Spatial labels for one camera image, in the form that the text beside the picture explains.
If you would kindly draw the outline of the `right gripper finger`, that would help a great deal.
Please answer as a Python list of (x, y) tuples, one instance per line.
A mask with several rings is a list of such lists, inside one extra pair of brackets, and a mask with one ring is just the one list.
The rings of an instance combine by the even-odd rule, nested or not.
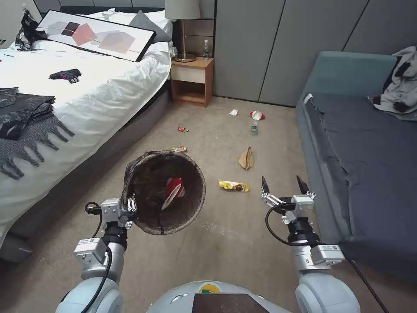
[(281, 200), (270, 193), (264, 176), (261, 177), (261, 199), (269, 206), (275, 207), (281, 204)]
[(312, 200), (316, 197), (316, 193), (311, 192), (307, 183), (301, 179), (299, 175), (296, 175), (297, 183), (301, 194), (309, 196)]

